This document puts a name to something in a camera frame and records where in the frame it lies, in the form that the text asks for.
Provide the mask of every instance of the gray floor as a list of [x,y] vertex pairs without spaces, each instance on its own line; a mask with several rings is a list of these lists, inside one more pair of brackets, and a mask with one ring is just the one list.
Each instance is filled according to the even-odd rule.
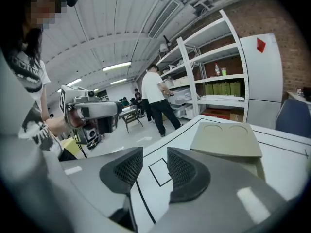
[[[137,121],[131,122],[128,124],[129,133],[126,131],[124,121],[119,120],[117,129],[113,133],[105,134],[101,143],[88,156],[99,156],[130,147],[147,147],[161,138],[156,125],[149,123],[146,116],[139,120],[143,124],[143,127]],[[185,124],[189,120],[180,119],[179,121]],[[166,128],[166,135],[175,130],[170,121],[166,120],[163,124]]]

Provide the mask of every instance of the red diamond sticker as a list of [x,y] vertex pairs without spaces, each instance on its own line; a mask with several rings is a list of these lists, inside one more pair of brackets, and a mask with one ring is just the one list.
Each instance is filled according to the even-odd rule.
[[266,46],[266,43],[257,38],[257,49],[259,52],[263,53],[264,47]]

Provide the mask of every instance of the ceiling light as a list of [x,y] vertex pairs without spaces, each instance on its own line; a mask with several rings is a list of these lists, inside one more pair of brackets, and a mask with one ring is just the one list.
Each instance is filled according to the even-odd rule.
[[121,82],[123,82],[123,81],[126,81],[126,79],[122,79],[122,80],[114,81],[114,82],[112,82],[112,83],[110,83],[110,84],[121,83]]
[[82,79],[77,79],[77,80],[75,80],[75,81],[72,81],[71,83],[67,84],[67,86],[72,86],[73,84],[78,83],[78,82],[80,82],[81,80],[82,80]]
[[111,70],[111,69],[115,69],[115,68],[119,68],[119,67],[127,67],[127,66],[129,66],[131,63],[132,63],[132,62],[125,62],[125,63],[113,65],[113,66],[110,66],[110,67],[105,67],[105,68],[103,68],[103,71],[106,72],[106,71],[109,71],[109,70]]

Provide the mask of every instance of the blue chair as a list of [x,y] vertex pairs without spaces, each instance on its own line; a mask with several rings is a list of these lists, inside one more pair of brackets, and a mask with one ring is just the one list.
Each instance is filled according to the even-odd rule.
[[311,137],[311,116],[306,103],[287,99],[276,118],[276,130]]

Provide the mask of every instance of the white t-shirt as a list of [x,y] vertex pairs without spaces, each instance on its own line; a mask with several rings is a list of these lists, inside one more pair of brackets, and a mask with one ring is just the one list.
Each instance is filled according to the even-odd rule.
[[42,151],[51,151],[60,157],[63,148],[41,117],[43,86],[51,82],[44,63],[40,61],[40,65],[38,65],[23,51],[18,52],[17,50],[12,51],[6,60],[28,94],[35,100],[18,133],[19,138],[31,139]]
[[158,87],[158,84],[162,82],[160,75],[155,72],[147,72],[141,84],[142,99],[147,99],[149,103],[164,100],[164,96]]

